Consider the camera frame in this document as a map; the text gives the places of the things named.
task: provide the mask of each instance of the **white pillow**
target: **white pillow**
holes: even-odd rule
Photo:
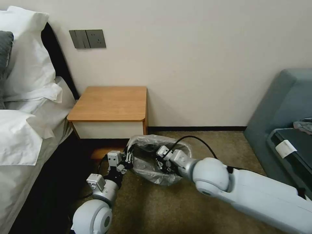
[[[41,40],[41,31],[47,20],[46,13],[15,6],[0,11],[0,30],[13,32],[14,35],[5,98],[27,97],[28,92],[55,83],[55,70]],[[36,98],[42,98],[42,92]]]
[[[32,114],[0,111],[0,165],[35,165],[43,139],[54,137],[51,128]]]

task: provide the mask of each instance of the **nightstand top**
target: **nightstand top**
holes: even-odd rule
[[[140,122],[146,116],[144,86],[87,87],[67,119],[72,122]]]

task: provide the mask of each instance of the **gray pillow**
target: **gray pillow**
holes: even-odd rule
[[[0,110],[5,109],[3,103],[4,83],[7,78],[14,36],[11,32],[0,31]]]

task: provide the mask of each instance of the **gray sofa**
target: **gray sofa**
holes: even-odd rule
[[[272,82],[244,132],[268,177],[295,187],[303,185],[280,163],[267,139],[274,129],[293,127],[294,121],[307,117],[312,117],[312,69],[283,70]]]

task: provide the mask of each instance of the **wooden nightstand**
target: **wooden nightstand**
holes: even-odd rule
[[[80,138],[147,134],[146,87],[87,87],[67,116]]]

